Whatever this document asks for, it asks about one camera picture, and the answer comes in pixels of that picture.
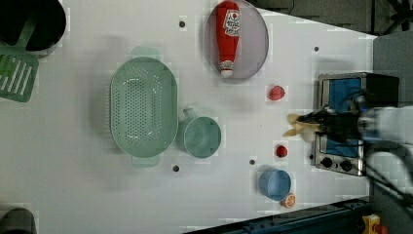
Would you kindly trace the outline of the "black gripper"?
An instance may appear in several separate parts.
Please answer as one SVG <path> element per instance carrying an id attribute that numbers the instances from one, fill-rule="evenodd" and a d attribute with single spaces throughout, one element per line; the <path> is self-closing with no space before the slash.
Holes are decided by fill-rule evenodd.
<path id="1" fill-rule="evenodd" d="M 360 139 L 358 132 L 358 116 L 351 112 L 333 113 L 328 111 L 312 112 L 299 116 L 297 122 L 319 123 L 319 126 L 307 126 L 304 132 L 319 133 L 337 142 L 348 142 Z"/>

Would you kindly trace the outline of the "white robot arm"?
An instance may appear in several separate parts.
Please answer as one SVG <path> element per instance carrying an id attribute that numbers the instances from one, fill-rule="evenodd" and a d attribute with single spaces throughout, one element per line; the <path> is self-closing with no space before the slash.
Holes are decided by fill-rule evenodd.
<path id="1" fill-rule="evenodd" d="M 361 164 L 367 179 L 391 195 L 396 203 L 412 209 L 412 194 L 404 192 L 390 181 L 369 159 L 388 152 L 401 161 L 404 170 L 412 175 L 412 108 L 373 107 L 339 113 L 326 105 L 306 115 L 290 113 L 287 121 L 291 129 L 285 137 L 310 134 L 328 137 L 344 146 L 363 147 Z"/>

